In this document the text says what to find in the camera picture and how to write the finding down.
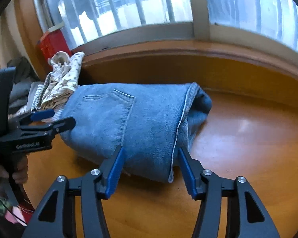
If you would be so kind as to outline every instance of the human hand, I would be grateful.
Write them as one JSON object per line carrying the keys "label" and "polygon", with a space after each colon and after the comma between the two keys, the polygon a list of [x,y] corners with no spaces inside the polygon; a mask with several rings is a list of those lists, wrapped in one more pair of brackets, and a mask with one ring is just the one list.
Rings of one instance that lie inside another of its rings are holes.
{"label": "human hand", "polygon": [[[12,174],[12,178],[17,184],[24,184],[28,180],[28,158],[25,155],[17,164],[17,170]],[[0,165],[0,177],[4,179],[9,178],[9,173]]]}

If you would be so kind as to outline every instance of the pile of clothes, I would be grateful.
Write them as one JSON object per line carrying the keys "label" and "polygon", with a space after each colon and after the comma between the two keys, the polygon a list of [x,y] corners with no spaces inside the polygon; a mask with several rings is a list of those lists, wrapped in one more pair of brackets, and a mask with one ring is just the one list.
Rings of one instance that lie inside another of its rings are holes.
{"label": "pile of clothes", "polygon": [[31,106],[31,112],[54,109],[55,115],[44,122],[58,120],[67,100],[77,90],[84,55],[78,52],[69,57],[66,52],[57,52],[50,60],[53,71],[38,85]]}
{"label": "pile of clothes", "polygon": [[16,76],[10,94],[9,118],[54,109],[55,115],[43,121],[58,120],[67,100],[78,88],[84,55],[84,52],[78,52],[70,57],[66,52],[57,52],[49,62],[53,71],[47,75],[45,82],[38,81],[25,57],[10,61],[8,67],[16,67]]}
{"label": "pile of clothes", "polygon": [[8,110],[12,117],[30,110],[35,92],[41,82],[25,57],[13,59],[7,66],[16,67]]}

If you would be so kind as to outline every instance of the wooden floor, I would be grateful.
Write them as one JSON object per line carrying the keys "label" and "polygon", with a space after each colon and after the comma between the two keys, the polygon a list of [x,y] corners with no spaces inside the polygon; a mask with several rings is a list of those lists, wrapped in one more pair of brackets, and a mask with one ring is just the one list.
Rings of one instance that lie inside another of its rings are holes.
{"label": "wooden floor", "polygon": [[[245,176],[281,238],[292,238],[298,230],[298,112],[265,100],[208,93],[213,107],[195,139],[192,157],[219,176]],[[25,189],[36,206],[58,175],[73,178],[93,168],[56,137],[52,150],[29,155]],[[176,168],[172,184],[122,175],[116,193],[103,207],[112,238],[184,238],[191,237],[199,202],[187,194]],[[225,234],[225,214],[223,199],[218,237]],[[81,218],[76,222],[81,238]]]}

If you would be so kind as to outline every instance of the wall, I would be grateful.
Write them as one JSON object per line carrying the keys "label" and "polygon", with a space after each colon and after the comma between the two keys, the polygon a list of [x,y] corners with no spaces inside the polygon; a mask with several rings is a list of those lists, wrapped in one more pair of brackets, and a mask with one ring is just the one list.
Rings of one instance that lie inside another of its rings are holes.
{"label": "wall", "polygon": [[12,0],[0,17],[0,69],[16,57],[25,56],[29,60],[18,31],[14,5]]}
{"label": "wall", "polygon": [[15,15],[22,43],[29,55],[32,66],[41,80],[45,80],[50,66],[37,44],[43,36],[37,19],[33,0],[15,0]]}

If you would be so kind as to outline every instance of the metal screw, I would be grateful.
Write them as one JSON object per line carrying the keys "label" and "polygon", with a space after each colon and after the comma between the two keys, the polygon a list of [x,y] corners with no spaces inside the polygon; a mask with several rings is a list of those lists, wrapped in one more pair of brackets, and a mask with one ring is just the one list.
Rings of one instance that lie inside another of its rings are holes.
{"label": "metal screw", "polygon": [[58,176],[58,177],[56,178],[56,180],[59,181],[59,182],[62,182],[62,181],[65,180],[65,176]]}
{"label": "metal screw", "polygon": [[212,174],[212,171],[209,170],[209,169],[204,169],[204,170],[203,170],[203,174],[204,174],[205,176],[210,176],[210,175]]}
{"label": "metal screw", "polygon": [[93,170],[91,170],[91,174],[92,174],[93,176],[97,176],[97,175],[100,174],[100,171],[99,171],[98,169],[93,169]]}
{"label": "metal screw", "polygon": [[239,177],[237,178],[237,180],[238,180],[239,182],[241,182],[241,183],[245,183],[245,182],[246,182],[246,178],[243,177],[243,176],[239,176]]}

